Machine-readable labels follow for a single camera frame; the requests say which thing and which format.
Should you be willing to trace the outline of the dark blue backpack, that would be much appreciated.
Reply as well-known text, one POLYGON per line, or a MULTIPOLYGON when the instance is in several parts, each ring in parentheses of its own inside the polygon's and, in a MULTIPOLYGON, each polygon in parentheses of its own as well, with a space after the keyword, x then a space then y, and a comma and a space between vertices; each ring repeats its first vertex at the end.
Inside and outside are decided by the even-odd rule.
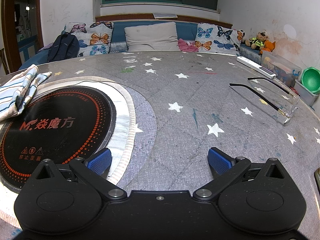
POLYGON ((80 46, 75 35, 64 33, 59 35, 48 51, 47 62, 72 59, 78 56, 80 46))

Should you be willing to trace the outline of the clear plastic toy box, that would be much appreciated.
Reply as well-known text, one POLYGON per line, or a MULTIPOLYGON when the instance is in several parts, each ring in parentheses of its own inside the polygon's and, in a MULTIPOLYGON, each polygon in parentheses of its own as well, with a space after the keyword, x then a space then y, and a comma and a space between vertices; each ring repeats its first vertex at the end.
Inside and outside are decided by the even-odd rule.
POLYGON ((287 87, 293 87, 302 72, 296 64, 269 51, 263 51, 261 65, 276 74, 276 78, 287 87))

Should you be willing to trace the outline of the green plastic bowl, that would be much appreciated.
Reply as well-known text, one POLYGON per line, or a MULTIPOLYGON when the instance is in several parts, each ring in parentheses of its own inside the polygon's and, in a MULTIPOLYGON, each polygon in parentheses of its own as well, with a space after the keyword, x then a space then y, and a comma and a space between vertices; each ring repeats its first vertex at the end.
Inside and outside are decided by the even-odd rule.
POLYGON ((314 67, 306 68, 300 81, 304 87, 306 87, 313 94, 319 94, 320 91, 320 73, 319 69, 314 67))

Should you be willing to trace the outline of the left butterfly print pillow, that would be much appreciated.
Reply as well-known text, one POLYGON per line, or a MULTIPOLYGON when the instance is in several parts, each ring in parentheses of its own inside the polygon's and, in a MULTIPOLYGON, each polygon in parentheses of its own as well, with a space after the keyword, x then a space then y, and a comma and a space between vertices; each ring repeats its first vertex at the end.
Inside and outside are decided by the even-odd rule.
POLYGON ((78 57, 103 55, 110 52, 113 22, 69 22, 64 31, 76 36, 79 41, 78 57))

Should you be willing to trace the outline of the blue white striped garment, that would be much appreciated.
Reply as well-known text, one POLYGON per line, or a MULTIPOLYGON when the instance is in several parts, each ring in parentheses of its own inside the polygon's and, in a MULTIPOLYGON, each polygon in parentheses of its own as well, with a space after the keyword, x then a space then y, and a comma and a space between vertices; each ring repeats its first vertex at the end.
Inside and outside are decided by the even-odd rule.
POLYGON ((32 100, 38 86, 50 77, 52 72, 39 73, 32 64, 25 71, 16 74, 1 86, 1 121, 20 115, 32 100))

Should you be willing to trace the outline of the orange plush toy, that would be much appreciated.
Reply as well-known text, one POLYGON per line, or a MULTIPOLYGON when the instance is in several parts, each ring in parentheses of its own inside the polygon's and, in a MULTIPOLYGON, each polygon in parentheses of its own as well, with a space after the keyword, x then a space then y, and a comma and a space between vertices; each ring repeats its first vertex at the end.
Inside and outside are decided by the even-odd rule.
POLYGON ((266 40, 264 42, 264 45, 260 47, 260 54, 262 55, 264 51, 272 52, 276 47, 275 42, 270 42, 269 40, 266 40))

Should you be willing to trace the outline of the right butterfly print pillow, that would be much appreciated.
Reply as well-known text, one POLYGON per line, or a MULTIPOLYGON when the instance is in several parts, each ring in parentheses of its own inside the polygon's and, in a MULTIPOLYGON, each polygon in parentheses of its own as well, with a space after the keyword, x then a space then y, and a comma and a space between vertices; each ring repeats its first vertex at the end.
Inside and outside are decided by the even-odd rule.
POLYGON ((240 55, 243 30, 228 29, 214 24, 199 23, 195 47, 202 53, 240 55))

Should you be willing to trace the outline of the book on window ledge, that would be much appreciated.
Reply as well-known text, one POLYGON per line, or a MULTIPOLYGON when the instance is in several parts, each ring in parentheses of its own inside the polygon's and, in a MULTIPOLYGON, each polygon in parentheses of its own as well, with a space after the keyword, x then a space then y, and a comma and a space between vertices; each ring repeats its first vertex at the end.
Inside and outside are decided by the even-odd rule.
POLYGON ((154 19, 170 19, 170 18, 178 18, 176 14, 169 13, 153 13, 154 19))

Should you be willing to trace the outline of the butterfly print pillow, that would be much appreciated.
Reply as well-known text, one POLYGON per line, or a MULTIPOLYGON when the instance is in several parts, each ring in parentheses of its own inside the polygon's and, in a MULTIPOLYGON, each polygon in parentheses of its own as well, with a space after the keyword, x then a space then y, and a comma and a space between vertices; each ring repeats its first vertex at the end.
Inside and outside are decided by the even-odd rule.
POLYGON ((195 47, 202 53, 240 55, 243 30, 228 29, 214 24, 199 23, 195 47))
POLYGON ((69 22, 64 31, 76 36, 79 41, 78 57, 103 55, 110 52, 113 22, 69 22))

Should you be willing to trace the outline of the black smartphone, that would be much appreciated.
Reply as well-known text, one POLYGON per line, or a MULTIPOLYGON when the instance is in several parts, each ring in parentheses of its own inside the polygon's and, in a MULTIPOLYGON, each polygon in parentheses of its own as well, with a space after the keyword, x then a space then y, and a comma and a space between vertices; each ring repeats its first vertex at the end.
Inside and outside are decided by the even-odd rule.
POLYGON ((318 190, 320 190, 320 168, 317 168, 317 170, 314 172, 314 178, 315 178, 318 190))

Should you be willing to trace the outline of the teddy bear in yellow vest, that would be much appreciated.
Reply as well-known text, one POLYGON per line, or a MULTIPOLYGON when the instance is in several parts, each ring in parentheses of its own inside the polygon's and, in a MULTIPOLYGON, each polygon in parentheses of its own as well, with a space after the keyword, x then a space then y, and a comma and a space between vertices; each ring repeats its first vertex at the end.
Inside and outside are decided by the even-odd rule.
POLYGON ((258 32, 256 37, 245 40, 245 45, 253 50, 261 50, 265 47, 264 45, 267 39, 268 34, 266 31, 258 32))

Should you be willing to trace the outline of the white plastic bin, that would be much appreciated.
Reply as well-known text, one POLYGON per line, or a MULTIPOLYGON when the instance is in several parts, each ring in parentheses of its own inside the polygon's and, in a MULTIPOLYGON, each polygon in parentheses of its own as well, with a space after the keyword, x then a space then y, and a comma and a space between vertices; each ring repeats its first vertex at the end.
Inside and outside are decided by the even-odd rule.
POLYGON ((298 80, 295 81, 294 89, 300 98, 308 105, 313 106, 318 98, 318 94, 313 94, 304 85, 302 85, 298 80))

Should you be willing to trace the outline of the clear acrylic glasses stand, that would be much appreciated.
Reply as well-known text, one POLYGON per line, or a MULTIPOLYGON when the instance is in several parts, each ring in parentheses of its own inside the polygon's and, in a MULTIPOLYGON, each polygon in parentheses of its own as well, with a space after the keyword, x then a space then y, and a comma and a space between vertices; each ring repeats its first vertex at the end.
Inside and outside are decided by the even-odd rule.
POLYGON ((243 83, 229 83, 229 86, 234 89, 242 87, 254 93, 259 99, 263 100, 268 106, 272 107, 278 114, 284 117, 284 125, 289 123, 293 114, 298 109, 300 97, 292 90, 285 88, 278 81, 273 81, 266 77, 248 77, 250 85, 243 83), (272 88, 255 87, 261 81, 269 83, 272 88))

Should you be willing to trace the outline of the grey plain cushion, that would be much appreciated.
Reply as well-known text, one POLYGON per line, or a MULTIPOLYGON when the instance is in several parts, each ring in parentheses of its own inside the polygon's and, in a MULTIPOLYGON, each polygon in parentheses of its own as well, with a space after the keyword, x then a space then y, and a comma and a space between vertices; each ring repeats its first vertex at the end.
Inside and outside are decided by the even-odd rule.
POLYGON ((124 28, 128 52, 180 51, 175 22, 124 28))

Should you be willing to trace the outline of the blue sofa bench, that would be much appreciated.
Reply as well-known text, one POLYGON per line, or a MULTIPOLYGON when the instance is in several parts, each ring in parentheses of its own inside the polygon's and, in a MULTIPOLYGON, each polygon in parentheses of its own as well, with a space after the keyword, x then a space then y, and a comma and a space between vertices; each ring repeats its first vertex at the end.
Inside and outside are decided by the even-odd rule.
POLYGON ((25 61, 30 65, 109 53, 183 51, 244 56, 261 63, 259 51, 245 45, 244 31, 210 23, 177 21, 68 22, 56 40, 25 61))

